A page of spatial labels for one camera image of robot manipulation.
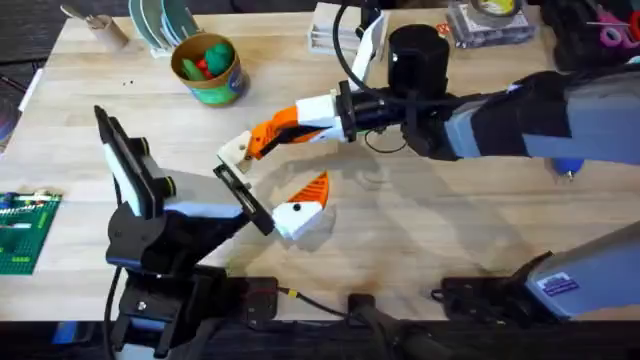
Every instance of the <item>cable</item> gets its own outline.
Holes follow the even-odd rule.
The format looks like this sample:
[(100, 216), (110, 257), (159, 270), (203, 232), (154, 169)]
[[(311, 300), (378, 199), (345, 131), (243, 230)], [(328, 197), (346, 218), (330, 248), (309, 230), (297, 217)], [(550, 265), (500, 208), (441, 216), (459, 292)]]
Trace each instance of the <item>cable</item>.
[(351, 71), (351, 68), (347, 63), (347, 60), (344, 58), (344, 54), (342, 53), (342, 48), (340, 47), (340, 38), (338, 34), (340, 31), (340, 22), (346, 10), (347, 10), (347, 4), (345, 3), (345, 0), (342, 0), (340, 9), (338, 10), (338, 13), (336, 14), (336, 17), (333, 21), (333, 31), (332, 31), (333, 47), (335, 49), (336, 56), (338, 57), (338, 62), (340, 63), (342, 70), (344, 70), (344, 72), (347, 74), (349, 79), (353, 81), (353, 83), (356, 84), (360, 88), (360, 90), (364, 91), (365, 93), (371, 96), (375, 96), (376, 98), (389, 104), (396, 104), (396, 105), (402, 105), (402, 106), (429, 107), (429, 106), (458, 106), (469, 101), (481, 100), (481, 99), (485, 99), (485, 98), (502, 94), (505, 92), (505, 91), (499, 91), (491, 94), (467, 95), (467, 96), (459, 97), (456, 99), (415, 101), (415, 100), (397, 98), (393, 96), (387, 96), (382, 92), (380, 92), (379, 90), (370, 88), (369, 86), (367, 86), (367, 84), (365, 84), (362, 80), (360, 80), (353, 73), (353, 71)]
[(405, 142), (404, 142), (404, 144), (403, 144), (402, 146), (400, 146), (399, 148), (397, 148), (397, 149), (393, 149), (393, 150), (381, 150), (381, 149), (378, 149), (378, 148), (376, 148), (375, 146), (371, 145), (371, 143), (369, 142), (369, 134), (371, 134), (371, 133), (372, 133), (372, 132), (374, 132), (374, 131), (375, 131), (375, 132), (378, 132), (378, 131), (376, 131), (375, 129), (371, 129), (371, 130), (367, 131), (367, 132), (364, 134), (364, 143), (365, 143), (365, 144), (367, 144), (367, 146), (368, 146), (371, 150), (373, 150), (373, 151), (377, 152), (378, 154), (393, 154), (393, 153), (397, 153), (398, 151), (400, 151), (400, 150), (402, 150), (402, 149), (406, 148), (406, 147), (407, 147), (407, 145), (408, 145), (408, 143), (405, 141)]
[(307, 304), (315, 307), (316, 309), (322, 310), (322, 311), (324, 311), (326, 313), (329, 313), (331, 315), (334, 315), (334, 316), (337, 316), (337, 317), (341, 317), (341, 318), (348, 318), (349, 317), (349, 315), (347, 313), (344, 313), (342, 311), (338, 311), (338, 310), (332, 309), (332, 308), (330, 308), (328, 306), (322, 305), (319, 302), (311, 299), (310, 297), (307, 297), (306, 295), (304, 295), (304, 294), (302, 294), (302, 293), (300, 293), (300, 292), (298, 292), (296, 290), (289, 289), (289, 288), (284, 288), (284, 287), (278, 287), (278, 291), (280, 291), (281, 293), (283, 293), (283, 294), (285, 294), (287, 296), (290, 296), (290, 297), (293, 297), (293, 298), (296, 298), (296, 299), (300, 299), (300, 300), (306, 302)]
[(113, 345), (111, 344), (111, 307), (113, 306), (113, 296), (116, 293), (116, 287), (118, 286), (118, 280), (120, 279), (121, 272), (122, 267), (117, 266), (116, 271), (113, 273), (111, 287), (109, 288), (109, 294), (107, 295), (107, 303), (104, 307), (104, 319), (102, 321), (102, 341), (104, 343), (104, 353), (107, 360), (116, 360), (116, 355), (113, 351)]

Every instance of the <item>tape roll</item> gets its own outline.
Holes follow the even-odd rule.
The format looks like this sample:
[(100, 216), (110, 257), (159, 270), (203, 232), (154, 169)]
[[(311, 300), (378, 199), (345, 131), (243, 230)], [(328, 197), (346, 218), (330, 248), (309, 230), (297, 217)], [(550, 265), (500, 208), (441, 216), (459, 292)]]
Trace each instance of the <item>tape roll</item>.
[(523, 0), (469, 0), (467, 15), (478, 25), (502, 28), (513, 21), (513, 17), (522, 10)]

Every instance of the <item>green toy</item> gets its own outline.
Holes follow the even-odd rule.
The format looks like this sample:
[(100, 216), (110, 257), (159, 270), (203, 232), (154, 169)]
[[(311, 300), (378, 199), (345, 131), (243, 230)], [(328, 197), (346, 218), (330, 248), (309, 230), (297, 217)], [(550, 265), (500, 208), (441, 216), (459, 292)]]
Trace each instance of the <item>green toy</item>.
[(207, 78), (196, 64), (189, 59), (182, 59), (182, 72), (191, 81), (205, 81)]
[(222, 75), (233, 63), (233, 48), (227, 43), (219, 43), (204, 53), (209, 72), (213, 76)]

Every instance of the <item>wooden table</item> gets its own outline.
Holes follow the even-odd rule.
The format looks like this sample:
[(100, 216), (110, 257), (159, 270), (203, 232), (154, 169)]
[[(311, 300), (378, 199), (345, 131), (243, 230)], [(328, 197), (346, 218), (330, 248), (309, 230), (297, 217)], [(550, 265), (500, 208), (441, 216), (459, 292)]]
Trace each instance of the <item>wooden table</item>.
[[(49, 187), (65, 194), (33, 276), (0, 277), (0, 320), (97, 320), (114, 268), (105, 262), (115, 209), (93, 105), (146, 136), (165, 168), (212, 176), (216, 151), (296, 99), (327, 93), (345, 75), (332, 56), (307, 51), (310, 13), (198, 16), (228, 36), (251, 78), (232, 107), (199, 104), (154, 60), (127, 18), (134, 40), (105, 53), (84, 24), (69, 20), (15, 136), (0, 160), (1, 190)], [(435, 25), (444, 10), (394, 11), (390, 31)], [(552, 44), (538, 36), (518, 46), (456, 50), (454, 94), (495, 91), (552, 67)], [(384, 85), (386, 64), (370, 83)], [(399, 144), (397, 131), (375, 139)], [(328, 216), (305, 239), (264, 237), (253, 226), (205, 262), (232, 274), (271, 274), (283, 286), (344, 308), (351, 292), (371, 292), (397, 317), (443, 319), (425, 294), (446, 275), (509, 274), (546, 250), (562, 251), (638, 220), (640, 168), (589, 162), (572, 184), (557, 182), (541, 159), (437, 162), (405, 149), (379, 155), (362, 143), (282, 146), (256, 164), (257, 192), (277, 204), (328, 169)], [(326, 318), (282, 299), (281, 319)]]

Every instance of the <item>circuit board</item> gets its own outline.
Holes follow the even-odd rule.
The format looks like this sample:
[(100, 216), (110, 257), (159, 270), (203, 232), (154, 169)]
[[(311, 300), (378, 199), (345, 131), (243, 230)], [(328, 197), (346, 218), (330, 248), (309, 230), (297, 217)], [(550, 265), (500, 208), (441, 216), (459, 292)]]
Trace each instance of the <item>circuit board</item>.
[(62, 196), (0, 193), (0, 199), (0, 275), (31, 275)]

